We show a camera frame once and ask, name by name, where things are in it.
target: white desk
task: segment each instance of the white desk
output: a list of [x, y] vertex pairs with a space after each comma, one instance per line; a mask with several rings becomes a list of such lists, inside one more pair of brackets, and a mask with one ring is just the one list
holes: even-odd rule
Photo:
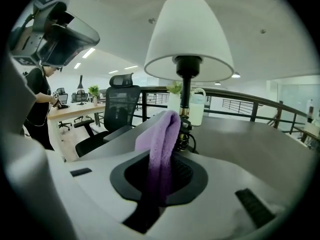
[[106, 106], [105, 103], [100, 103], [97, 106], [94, 106], [94, 104], [90, 102], [84, 105], [78, 105], [78, 103], [71, 103], [69, 105], [70, 107], [64, 109], [57, 109], [53, 107], [48, 114], [48, 120], [51, 125], [53, 135], [51, 144], [54, 150], [60, 154], [66, 154], [66, 151], [64, 150], [61, 142], [62, 137], [59, 130], [59, 122], [80, 116], [104, 112]]

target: potted plant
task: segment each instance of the potted plant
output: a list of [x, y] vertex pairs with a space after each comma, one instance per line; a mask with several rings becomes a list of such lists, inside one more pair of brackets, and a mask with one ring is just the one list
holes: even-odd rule
[[96, 106], [98, 104], [97, 97], [99, 95], [99, 86], [97, 84], [92, 85], [88, 88], [88, 93], [90, 93], [93, 97], [93, 105]]
[[167, 92], [170, 93], [168, 101], [168, 109], [180, 113], [180, 93], [182, 90], [182, 83], [173, 81], [172, 84], [166, 86]]

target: white lampshade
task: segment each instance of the white lampshade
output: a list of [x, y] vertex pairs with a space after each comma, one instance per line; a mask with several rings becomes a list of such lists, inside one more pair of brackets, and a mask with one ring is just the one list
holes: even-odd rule
[[181, 81], [177, 56], [202, 58], [193, 82], [221, 81], [234, 73], [229, 45], [215, 14], [204, 0], [167, 0], [156, 22], [144, 71], [156, 78]]

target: white bottle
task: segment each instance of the white bottle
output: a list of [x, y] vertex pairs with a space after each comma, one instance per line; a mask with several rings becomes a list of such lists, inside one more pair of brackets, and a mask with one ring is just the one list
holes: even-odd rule
[[206, 92], [197, 88], [197, 92], [202, 92], [201, 94], [193, 94], [190, 98], [189, 103], [189, 121], [192, 126], [200, 126], [202, 123], [202, 118], [204, 117], [205, 110], [205, 101], [206, 101]]

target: chair headrest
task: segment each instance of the chair headrest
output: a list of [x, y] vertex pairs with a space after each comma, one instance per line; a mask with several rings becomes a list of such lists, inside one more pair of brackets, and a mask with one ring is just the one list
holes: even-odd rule
[[132, 75], [133, 73], [114, 75], [110, 78], [109, 84], [114, 88], [130, 87], [134, 84], [132, 81]]

